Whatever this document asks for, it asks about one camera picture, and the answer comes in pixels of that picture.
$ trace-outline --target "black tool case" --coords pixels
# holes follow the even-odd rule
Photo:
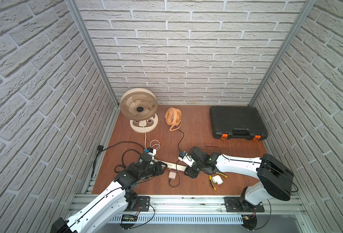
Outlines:
[[[245,138],[261,141],[267,129],[253,107],[213,106],[210,108],[213,137],[217,139]]]

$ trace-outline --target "white cable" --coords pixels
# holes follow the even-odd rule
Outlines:
[[[143,121],[141,121],[141,123],[142,123],[142,127],[143,127],[143,130],[144,130],[144,148],[146,148],[147,149],[147,145],[146,145],[146,141],[147,141],[147,133],[146,133],[146,129],[144,128],[144,125],[143,125]],[[152,148],[152,149],[155,149],[156,151],[158,151],[159,149],[160,149],[160,142],[158,141],[158,140],[156,140],[156,139],[153,139],[150,143],[149,143],[149,146]]]
[[[142,127],[143,127],[143,130],[144,130],[144,149],[147,149],[147,145],[146,145],[146,141],[147,141],[147,134],[146,134],[146,129],[144,128],[144,125],[143,125],[143,121],[141,121],[142,123]]]
[[[150,146],[151,148],[153,148],[154,146],[157,146],[156,148],[153,148],[153,149],[155,149],[156,151],[158,151],[158,150],[160,149],[160,142],[159,142],[158,140],[156,140],[156,139],[153,139],[153,140],[149,143],[149,146]]]

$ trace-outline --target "wooden floor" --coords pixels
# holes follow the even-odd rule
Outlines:
[[[151,140],[157,139],[160,141],[161,148],[157,151],[156,157],[162,161],[176,163],[179,154],[177,145],[182,138],[182,133],[177,130],[173,132],[168,130],[169,125],[166,124],[164,115],[170,107],[168,105],[158,106],[159,123],[153,131],[147,133],[147,147]],[[219,152],[219,149],[205,146],[216,146],[220,147],[222,153],[229,156],[260,157],[266,153],[262,141],[214,139],[209,116],[210,106],[173,105],[173,107],[182,112],[182,126],[180,128],[184,132],[184,138],[180,143],[182,151],[189,151],[191,147],[197,146],[210,154],[211,152]],[[120,141],[134,141],[144,145],[144,133],[133,131],[129,120],[121,113],[118,116],[109,145]],[[121,164],[123,152],[131,148],[139,152],[142,150],[135,144],[122,143],[106,151],[92,193],[101,193],[113,181],[117,175],[114,172],[114,167]],[[138,156],[134,151],[127,152],[124,158],[125,164],[129,165],[131,162],[135,162]],[[223,184],[216,185],[217,190],[211,188],[208,175],[202,172],[196,179],[181,174],[180,185],[177,188],[172,188],[168,183],[169,172],[166,171],[163,175],[157,176],[145,184],[140,184],[135,188],[135,192],[142,195],[240,195],[245,186],[251,186],[258,182],[257,179],[245,175],[236,173],[228,173],[227,175],[228,179],[222,178]],[[171,184],[174,186],[178,184],[178,178],[172,180]]]

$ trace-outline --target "white robotic arm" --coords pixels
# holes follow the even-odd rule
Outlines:
[[[137,194],[132,191],[141,179],[162,175],[167,165],[153,160],[154,154],[148,148],[132,163],[119,172],[114,181],[90,204],[66,221],[59,218],[51,227],[51,233],[94,233],[109,222],[116,214],[132,209]],[[188,167],[184,174],[196,178],[200,171],[208,174],[216,172],[233,172],[259,179],[257,184],[245,187],[239,199],[239,208],[252,212],[254,206],[271,197],[287,201],[290,199],[293,173],[273,156],[242,158],[220,153],[207,153],[193,147],[188,153],[181,152],[179,160]]]

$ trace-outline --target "orange mini fan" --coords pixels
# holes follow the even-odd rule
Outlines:
[[[166,123],[171,125],[169,131],[174,131],[182,125],[182,112],[179,109],[169,108],[165,114]]]

